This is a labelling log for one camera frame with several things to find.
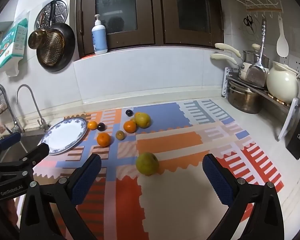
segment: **green apple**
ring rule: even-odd
[[[151,118],[146,113],[136,113],[134,115],[137,126],[141,128],[148,128],[151,125]]]
[[[159,169],[159,161],[153,153],[141,153],[136,160],[137,170],[143,174],[150,176]]]

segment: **sink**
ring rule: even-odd
[[[0,162],[13,162],[24,158],[27,152],[30,152],[39,144],[44,134],[45,132],[43,130],[26,131],[21,136],[21,143],[18,142],[14,144],[0,154]]]

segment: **scissors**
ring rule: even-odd
[[[253,32],[253,34],[255,34],[255,33],[254,33],[254,30],[253,30],[253,28],[252,28],[252,24],[253,24],[253,19],[252,19],[252,17],[251,17],[250,15],[247,15],[247,17],[243,19],[243,22],[244,22],[244,24],[245,24],[246,26],[250,27],[251,30],[252,30],[252,32]]]

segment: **soap dispenser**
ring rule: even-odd
[[[96,55],[104,54],[108,51],[106,39],[106,27],[99,20],[100,14],[96,14],[95,26],[92,28],[93,49]]]

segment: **chrome faucet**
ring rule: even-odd
[[[19,120],[18,120],[17,117],[15,116],[14,112],[12,111],[11,106],[10,106],[10,103],[9,103],[9,100],[8,100],[7,92],[6,92],[5,88],[4,88],[1,84],[0,84],[0,90],[1,90],[1,92],[2,92],[2,94],[3,94],[4,100],[6,101],[7,107],[8,107],[8,109],[9,109],[9,111],[10,111],[10,114],[11,114],[12,120],[13,120],[13,124],[14,124],[14,127],[13,127],[11,130],[8,129],[8,128],[4,125],[5,128],[6,128],[7,131],[8,131],[9,133],[11,133],[11,134],[12,134],[12,133],[15,133],[15,132],[19,132],[19,133],[23,134],[23,133],[24,133],[24,130],[23,130],[23,128],[22,128],[22,126],[21,126]]]
[[[18,104],[18,92],[19,92],[20,88],[22,88],[22,87],[28,88],[29,91],[30,91],[30,93],[31,93],[31,96],[32,96],[32,99],[33,99],[35,108],[37,109],[38,114],[39,114],[40,119],[41,119],[41,123],[40,123],[39,120],[37,120],[38,123],[39,123],[39,125],[40,125],[40,129],[43,129],[45,132],[48,131],[51,125],[47,124],[46,121],[45,121],[45,119],[42,117],[42,115],[41,115],[41,113],[40,113],[40,110],[39,110],[39,108],[38,108],[37,102],[36,102],[35,99],[34,99],[34,95],[33,95],[32,89],[31,89],[28,85],[23,84],[23,85],[21,85],[20,87],[18,87],[17,92],[16,92],[16,104]]]

